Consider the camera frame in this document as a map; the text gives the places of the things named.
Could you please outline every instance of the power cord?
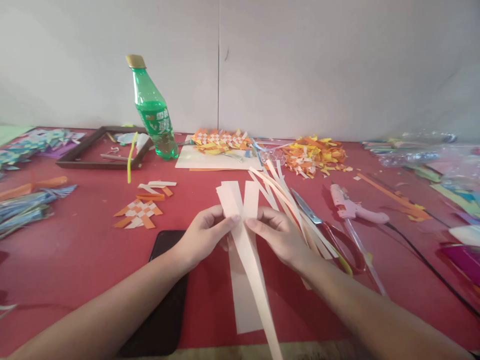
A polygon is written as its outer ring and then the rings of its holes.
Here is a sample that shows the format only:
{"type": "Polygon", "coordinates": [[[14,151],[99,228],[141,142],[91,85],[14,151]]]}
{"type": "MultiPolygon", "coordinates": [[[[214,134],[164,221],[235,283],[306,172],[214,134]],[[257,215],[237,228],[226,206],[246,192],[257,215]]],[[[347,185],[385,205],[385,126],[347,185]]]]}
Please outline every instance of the power cord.
{"type": "Polygon", "coordinates": [[[466,306],[466,308],[468,310],[470,310],[473,314],[475,314],[479,319],[480,319],[480,312],[478,312],[467,300],[465,300],[465,298],[460,295],[454,288],[452,285],[450,285],[448,283],[447,280],[444,279],[444,277],[442,275],[440,275],[440,273],[432,266],[431,263],[429,263],[429,261],[425,258],[425,256],[422,255],[422,253],[415,247],[415,245],[412,244],[412,242],[407,239],[407,237],[402,234],[400,232],[400,230],[398,230],[395,226],[393,226],[391,223],[387,222],[385,224],[388,228],[392,229],[394,232],[396,232],[397,234],[399,234],[406,242],[408,245],[410,245],[410,247],[413,249],[413,251],[416,252],[416,254],[420,257],[420,259],[425,263],[425,265],[436,275],[437,278],[440,279],[440,281],[452,292],[453,295],[455,295],[457,297],[458,300],[461,301],[461,303],[463,305],[466,306]]]}

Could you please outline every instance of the bottle cap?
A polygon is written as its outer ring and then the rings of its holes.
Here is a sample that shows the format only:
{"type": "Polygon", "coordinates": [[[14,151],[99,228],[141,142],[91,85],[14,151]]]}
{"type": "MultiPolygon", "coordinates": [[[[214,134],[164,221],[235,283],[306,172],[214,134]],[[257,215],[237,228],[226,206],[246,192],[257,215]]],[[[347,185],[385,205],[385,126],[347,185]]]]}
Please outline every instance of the bottle cap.
{"type": "Polygon", "coordinates": [[[132,69],[146,69],[144,58],[140,55],[127,55],[126,62],[132,69]]]}

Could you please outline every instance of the white wall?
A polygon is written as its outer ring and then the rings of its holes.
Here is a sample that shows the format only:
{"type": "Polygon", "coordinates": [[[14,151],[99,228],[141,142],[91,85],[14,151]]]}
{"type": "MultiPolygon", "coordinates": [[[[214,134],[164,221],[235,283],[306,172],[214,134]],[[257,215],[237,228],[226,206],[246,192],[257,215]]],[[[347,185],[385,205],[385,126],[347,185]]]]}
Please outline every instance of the white wall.
{"type": "Polygon", "coordinates": [[[218,0],[0,1],[0,124],[137,124],[144,57],[175,131],[216,127],[218,0]]]}
{"type": "Polygon", "coordinates": [[[0,1],[0,123],[141,124],[131,53],[176,131],[480,138],[479,0],[0,1]]]}
{"type": "Polygon", "coordinates": [[[478,0],[221,0],[219,61],[223,128],[480,138],[478,0]]]}

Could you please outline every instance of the pink glue gun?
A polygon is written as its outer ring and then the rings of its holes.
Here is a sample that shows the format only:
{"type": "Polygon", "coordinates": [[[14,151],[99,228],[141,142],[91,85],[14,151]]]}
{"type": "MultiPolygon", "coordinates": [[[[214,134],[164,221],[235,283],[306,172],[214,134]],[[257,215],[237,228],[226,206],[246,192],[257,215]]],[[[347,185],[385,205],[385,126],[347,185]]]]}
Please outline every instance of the pink glue gun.
{"type": "Polygon", "coordinates": [[[330,192],[333,203],[339,209],[338,216],[342,219],[355,219],[358,216],[375,224],[385,224],[390,220],[386,213],[368,211],[361,205],[351,201],[347,194],[336,183],[332,183],[330,192]]]}

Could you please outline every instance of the smartphone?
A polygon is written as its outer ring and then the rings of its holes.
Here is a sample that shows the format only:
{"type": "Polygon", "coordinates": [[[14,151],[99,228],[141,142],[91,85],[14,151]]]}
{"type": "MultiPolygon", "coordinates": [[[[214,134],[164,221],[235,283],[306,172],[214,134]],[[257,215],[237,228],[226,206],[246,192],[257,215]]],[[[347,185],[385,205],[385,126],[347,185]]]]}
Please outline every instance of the smartphone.
{"type": "MultiPolygon", "coordinates": [[[[160,231],[148,261],[166,253],[184,234],[184,230],[160,231]]],[[[123,345],[118,352],[120,357],[166,356],[177,349],[182,332],[187,282],[188,274],[171,288],[162,302],[123,345]]]]}

